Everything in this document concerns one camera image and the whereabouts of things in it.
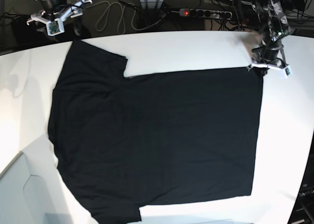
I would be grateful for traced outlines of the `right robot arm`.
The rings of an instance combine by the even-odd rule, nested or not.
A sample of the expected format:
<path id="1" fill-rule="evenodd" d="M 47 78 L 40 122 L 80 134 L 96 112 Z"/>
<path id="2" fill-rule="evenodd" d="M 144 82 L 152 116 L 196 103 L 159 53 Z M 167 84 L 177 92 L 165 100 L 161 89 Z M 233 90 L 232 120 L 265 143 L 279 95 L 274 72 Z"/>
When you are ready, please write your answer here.
<path id="1" fill-rule="evenodd" d="M 83 15 L 88 4 L 92 0 L 36 0 L 42 5 L 42 10 L 30 15 L 26 24 L 61 21 L 65 22 L 68 18 L 75 18 Z"/>

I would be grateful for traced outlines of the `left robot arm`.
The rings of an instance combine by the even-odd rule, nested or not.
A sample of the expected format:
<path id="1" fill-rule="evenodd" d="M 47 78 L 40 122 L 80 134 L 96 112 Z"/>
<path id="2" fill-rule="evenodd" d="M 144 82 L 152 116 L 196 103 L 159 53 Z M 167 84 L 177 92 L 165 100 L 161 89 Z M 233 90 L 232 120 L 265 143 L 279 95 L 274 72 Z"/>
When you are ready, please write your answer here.
<path id="1" fill-rule="evenodd" d="M 262 25 L 259 30 L 262 40 L 252 49 L 252 63 L 248 70 L 261 68 L 266 73 L 271 69 L 288 78 L 292 70 L 286 62 L 282 39 L 289 35 L 290 26 L 280 0 L 252 0 L 251 4 Z"/>

